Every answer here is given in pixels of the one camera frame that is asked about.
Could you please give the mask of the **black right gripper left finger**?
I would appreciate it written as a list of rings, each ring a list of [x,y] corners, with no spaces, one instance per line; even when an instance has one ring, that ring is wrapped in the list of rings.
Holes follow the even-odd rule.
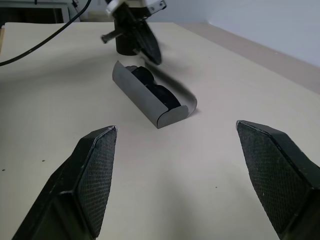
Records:
[[[15,240],[95,240],[110,195],[118,129],[82,137],[49,177],[13,236]]]

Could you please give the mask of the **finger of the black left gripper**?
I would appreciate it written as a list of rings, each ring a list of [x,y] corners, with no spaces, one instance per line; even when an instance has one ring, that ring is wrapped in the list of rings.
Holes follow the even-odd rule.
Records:
[[[143,54],[155,65],[162,63],[162,54],[158,41],[146,21],[136,27],[136,40]]]

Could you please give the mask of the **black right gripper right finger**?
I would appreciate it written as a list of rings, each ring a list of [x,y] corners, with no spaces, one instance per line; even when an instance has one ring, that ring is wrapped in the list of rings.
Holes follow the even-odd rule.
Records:
[[[236,130],[252,186],[281,240],[320,238],[320,168],[284,132],[245,120]]]

